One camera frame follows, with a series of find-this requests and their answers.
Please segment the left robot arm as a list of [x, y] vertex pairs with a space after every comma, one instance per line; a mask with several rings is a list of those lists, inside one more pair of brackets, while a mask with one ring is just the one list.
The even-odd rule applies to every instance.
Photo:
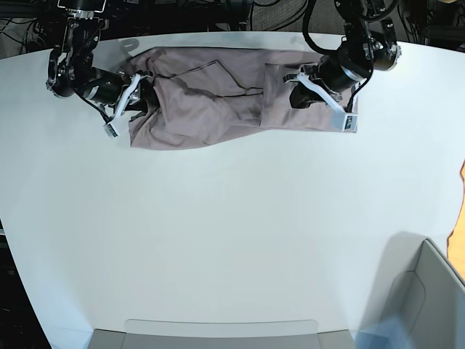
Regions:
[[295, 82], [289, 97], [292, 108], [305, 109], [313, 103], [338, 103], [350, 92], [342, 110], [354, 110], [355, 97], [370, 81], [374, 71], [388, 71], [401, 56], [391, 12], [399, 4], [392, 1], [335, 1], [336, 11], [344, 20], [345, 36], [336, 49], [326, 49], [311, 38], [310, 19], [316, 2], [308, 1], [302, 23], [307, 45], [321, 55], [317, 64], [303, 64], [299, 72], [287, 75], [285, 82]]

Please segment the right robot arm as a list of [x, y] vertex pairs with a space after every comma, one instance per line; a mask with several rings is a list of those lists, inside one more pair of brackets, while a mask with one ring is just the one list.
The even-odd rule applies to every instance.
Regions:
[[114, 73], [93, 66], [93, 50], [109, 20], [101, 18], [105, 1], [58, 1], [68, 16], [63, 43], [49, 54], [46, 87], [57, 97], [77, 96], [106, 124], [126, 111], [148, 112], [159, 106], [152, 73]]

